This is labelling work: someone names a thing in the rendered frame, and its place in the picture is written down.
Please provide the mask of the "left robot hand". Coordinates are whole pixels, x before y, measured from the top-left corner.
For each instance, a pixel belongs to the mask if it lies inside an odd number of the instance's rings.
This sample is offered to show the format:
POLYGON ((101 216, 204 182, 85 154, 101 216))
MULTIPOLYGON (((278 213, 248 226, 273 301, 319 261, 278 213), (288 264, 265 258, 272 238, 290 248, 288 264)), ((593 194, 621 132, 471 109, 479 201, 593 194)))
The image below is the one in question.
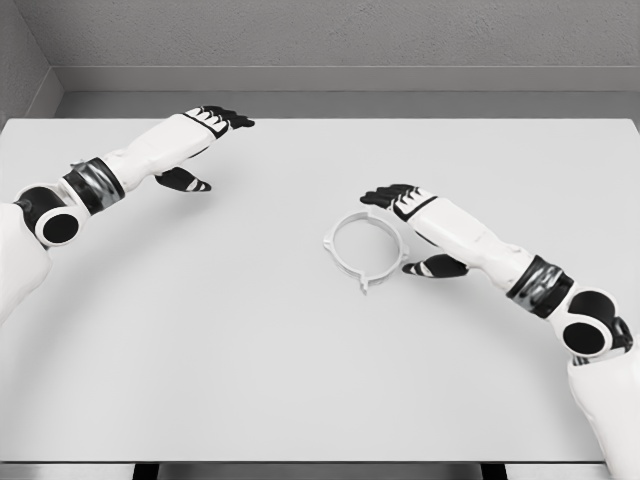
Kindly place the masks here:
POLYGON ((208 149, 226 133, 254 125, 247 116, 219 106, 201 106, 174 114, 129 146, 135 171, 135 182, 131 185, 153 176, 158 184, 180 192, 210 191, 209 183, 180 165, 208 149))

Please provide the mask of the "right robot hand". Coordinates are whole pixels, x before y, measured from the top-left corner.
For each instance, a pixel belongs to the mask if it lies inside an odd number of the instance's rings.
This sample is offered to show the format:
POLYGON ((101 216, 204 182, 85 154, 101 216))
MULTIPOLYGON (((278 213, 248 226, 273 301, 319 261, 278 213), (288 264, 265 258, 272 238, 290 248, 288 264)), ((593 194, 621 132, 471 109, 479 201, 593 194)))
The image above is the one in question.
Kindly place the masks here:
POLYGON ((480 266, 479 247, 472 240, 484 227, 470 214, 421 187, 392 184, 366 192, 360 202, 394 213, 428 243, 440 248, 440 254, 407 263, 402 271, 409 275, 446 279, 462 277, 480 266))

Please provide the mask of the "white pipe clamp half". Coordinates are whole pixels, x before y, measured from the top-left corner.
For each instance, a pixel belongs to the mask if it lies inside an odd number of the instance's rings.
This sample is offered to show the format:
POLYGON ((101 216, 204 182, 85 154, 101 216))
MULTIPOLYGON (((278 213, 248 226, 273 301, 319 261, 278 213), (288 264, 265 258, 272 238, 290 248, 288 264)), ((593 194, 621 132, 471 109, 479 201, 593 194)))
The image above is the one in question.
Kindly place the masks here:
POLYGON ((396 259, 385 271, 375 275, 361 275, 360 289, 364 295, 367 295, 372 285, 384 283, 398 270, 401 263, 406 260, 409 255, 409 247, 404 242, 401 233, 386 219, 374 214, 372 211, 365 212, 365 219, 367 222, 385 231, 393 239, 397 249, 396 259))
POLYGON ((323 247, 330 254, 336 266, 347 276, 356 279, 359 283, 360 291, 367 295, 371 285, 377 282, 377 279, 371 275, 366 275, 363 270, 359 270, 344 261, 344 259, 338 253, 336 247, 337 233, 346 225, 360 221, 369 220, 369 210, 360 210, 352 212, 339 221, 337 221, 325 234, 323 238, 323 247))

